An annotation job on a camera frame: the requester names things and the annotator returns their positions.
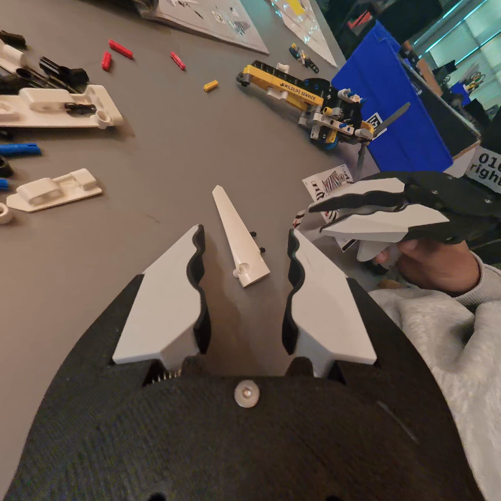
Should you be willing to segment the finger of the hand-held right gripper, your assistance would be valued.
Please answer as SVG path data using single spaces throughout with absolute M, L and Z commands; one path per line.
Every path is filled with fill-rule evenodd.
M 329 236 L 349 240 L 401 241 L 410 228 L 449 222 L 441 212 L 420 204 L 410 204 L 399 211 L 376 211 L 372 214 L 351 214 L 320 230 Z
M 406 202 L 405 184 L 397 178 L 361 180 L 334 190 L 309 206 L 309 212 L 358 210 L 375 206 L 392 208 Z

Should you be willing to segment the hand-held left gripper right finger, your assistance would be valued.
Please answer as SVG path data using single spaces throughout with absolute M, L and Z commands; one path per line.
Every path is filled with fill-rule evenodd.
M 313 375 L 327 378 L 335 362 L 374 365 L 377 360 L 348 277 L 296 229 L 288 235 L 288 295 L 282 342 L 306 358 Z

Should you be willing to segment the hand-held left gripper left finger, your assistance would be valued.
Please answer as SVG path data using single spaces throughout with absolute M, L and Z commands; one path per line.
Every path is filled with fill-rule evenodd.
M 143 273 L 113 354 L 115 364 L 159 360 L 174 371 L 186 357 L 205 354 L 211 324 L 200 282 L 204 226 L 193 226 Z

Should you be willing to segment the zebra striped sticker sheet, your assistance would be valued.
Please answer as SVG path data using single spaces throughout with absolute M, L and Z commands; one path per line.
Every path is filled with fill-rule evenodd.
M 349 172 L 347 165 L 342 164 L 337 167 L 325 170 L 323 172 L 313 174 L 302 179 L 302 183 L 310 194 L 313 202 L 321 201 L 329 197 L 334 191 L 348 184 L 353 183 L 353 177 Z M 301 210 L 294 218 L 292 228 L 297 229 L 304 219 L 306 210 Z M 336 211 L 327 211 L 322 213 L 324 222 L 330 223 L 338 218 Z M 346 238 L 334 237 L 336 243 L 341 248 L 342 253 L 345 253 L 350 247 L 357 243 L 357 240 L 347 240 Z

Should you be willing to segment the white tapered lego panel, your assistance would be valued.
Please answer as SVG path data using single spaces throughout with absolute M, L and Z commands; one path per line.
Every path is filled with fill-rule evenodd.
M 217 185 L 212 191 L 222 225 L 228 239 L 230 251 L 235 264 L 233 275 L 243 288 L 254 284 L 270 273 L 261 256 L 261 250 L 254 242 L 238 215 L 225 190 Z

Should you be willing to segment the black lego box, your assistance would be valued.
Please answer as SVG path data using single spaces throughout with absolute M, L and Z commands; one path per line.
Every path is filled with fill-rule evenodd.
M 475 149 L 480 133 L 460 106 L 460 95 L 443 99 L 443 91 L 425 61 L 421 61 L 409 41 L 400 46 L 399 56 L 410 82 L 453 159 Z

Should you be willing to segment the yellow black lego plane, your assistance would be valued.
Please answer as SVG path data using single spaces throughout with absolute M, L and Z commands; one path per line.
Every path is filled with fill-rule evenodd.
M 287 72 L 289 67 L 276 68 L 254 61 L 236 76 L 243 87 L 251 84 L 266 91 L 267 95 L 293 106 L 300 111 L 298 124 L 310 129 L 310 140 L 325 150 L 339 143 L 360 145 L 357 171 L 360 172 L 368 145 L 383 130 L 399 119 L 410 107 L 405 103 L 377 127 L 362 118 L 365 100 L 350 88 L 338 90 L 323 78 L 298 79 Z

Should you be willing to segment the small lego figure parts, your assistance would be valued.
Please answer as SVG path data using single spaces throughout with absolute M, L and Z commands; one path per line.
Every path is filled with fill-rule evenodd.
M 300 47 L 297 46 L 297 44 L 292 43 L 289 47 L 289 52 L 295 60 L 301 63 L 303 67 L 310 69 L 316 75 L 319 73 L 320 70 L 318 66 L 315 65 L 315 63 Z

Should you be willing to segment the small white lego panel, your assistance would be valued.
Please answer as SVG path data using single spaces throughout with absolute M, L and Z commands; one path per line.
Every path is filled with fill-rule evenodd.
M 82 168 L 54 179 L 41 178 L 20 185 L 5 203 L 10 209 L 36 212 L 102 193 L 97 179 Z

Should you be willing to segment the lego instruction booklet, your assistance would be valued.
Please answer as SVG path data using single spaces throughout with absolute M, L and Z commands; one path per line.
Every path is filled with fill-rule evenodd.
M 268 55 L 240 1 L 135 1 L 141 17 Z

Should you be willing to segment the large white lego panel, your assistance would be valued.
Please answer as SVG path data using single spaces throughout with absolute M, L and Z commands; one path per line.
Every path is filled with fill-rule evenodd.
M 17 95 L 1 95 L 1 128 L 105 129 L 123 122 L 102 85 L 88 85 L 81 94 L 24 88 Z

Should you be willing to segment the pile of loose lego pieces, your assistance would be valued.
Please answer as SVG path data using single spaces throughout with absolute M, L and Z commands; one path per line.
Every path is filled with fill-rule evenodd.
M 89 83 L 81 68 L 68 68 L 42 57 L 39 66 L 43 74 L 24 63 L 28 49 L 25 38 L 1 30 L 1 96 L 18 95 L 22 89 L 62 89 L 76 94 Z M 9 190 L 8 179 L 14 175 L 9 158 L 38 156 L 41 150 L 35 143 L 1 144 L 1 193 Z

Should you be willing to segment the person's right hand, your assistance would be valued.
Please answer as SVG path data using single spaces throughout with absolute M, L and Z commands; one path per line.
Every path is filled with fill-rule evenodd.
M 396 247 L 400 252 L 397 271 L 411 285 L 458 297 L 480 282 L 481 265 L 465 241 L 446 244 L 431 239 L 409 240 Z

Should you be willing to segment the white printed paper sheet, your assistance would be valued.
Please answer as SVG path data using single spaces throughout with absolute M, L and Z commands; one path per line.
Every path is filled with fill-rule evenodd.
M 288 5 L 286 5 L 284 1 L 269 1 L 269 3 L 274 7 L 278 16 L 281 17 L 284 25 L 292 31 L 300 41 L 332 67 L 338 68 L 310 1 L 301 1 L 306 10 L 301 16 L 295 16 L 294 13 L 287 8 Z

